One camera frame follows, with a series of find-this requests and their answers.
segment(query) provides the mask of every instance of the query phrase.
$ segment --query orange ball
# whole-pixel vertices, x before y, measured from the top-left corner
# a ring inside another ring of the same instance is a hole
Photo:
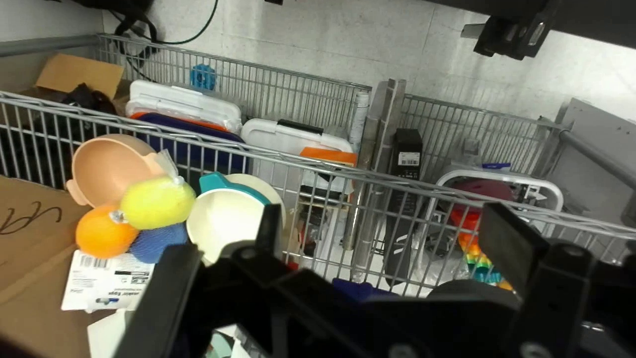
[[[114,213],[114,205],[102,205],[82,217],[76,229],[76,243],[84,253],[112,259],[134,245],[140,231],[118,221]]]

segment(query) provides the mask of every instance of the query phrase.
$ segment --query paper label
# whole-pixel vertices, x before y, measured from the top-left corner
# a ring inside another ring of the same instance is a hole
[[[420,167],[420,153],[418,151],[400,151],[398,165],[402,167]]]
[[[96,259],[74,253],[62,310],[136,310],[156,265],[140,263],[134,255]]]

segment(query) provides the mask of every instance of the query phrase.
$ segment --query yellow item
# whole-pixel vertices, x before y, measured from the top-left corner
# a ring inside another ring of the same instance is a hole
[[[156,177],[130,187],[120,211],[132,227],[152,231],[187,221],[195,199],[181,177]]]
[[[114,205],[102,205],[82,217],[76,229],[76,243],[84,253],[112,259],[134,245],[140,231],[118,221],[114,213]]]

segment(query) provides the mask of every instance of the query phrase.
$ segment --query white wall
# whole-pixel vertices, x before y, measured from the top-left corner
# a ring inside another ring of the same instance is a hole
[[[0,42],[102,32],[102,14],[72,0],[0,0]]]
[[[195,34],[213,0],[156,0],[168,40]],[[636,50],[551,34],[535,60],[482,58],[462,40],[486,16],[426,0],[221,0],[209,32],[187,48],[328,78],[378,84],[478,107],[555,117],[581,97],[636,119]]]

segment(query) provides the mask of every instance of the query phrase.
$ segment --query cardboard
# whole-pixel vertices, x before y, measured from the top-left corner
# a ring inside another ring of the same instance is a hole
[[[82,215],[64,191],[0,177],[0,336],[34,356],[88,356],[100,316],[60,310]]]
[[[116,99],[122,78],[122,66],[56,54],[40,72],[36,88],[70,93],[86,84],[92,90],[106,93],[110,99]]]

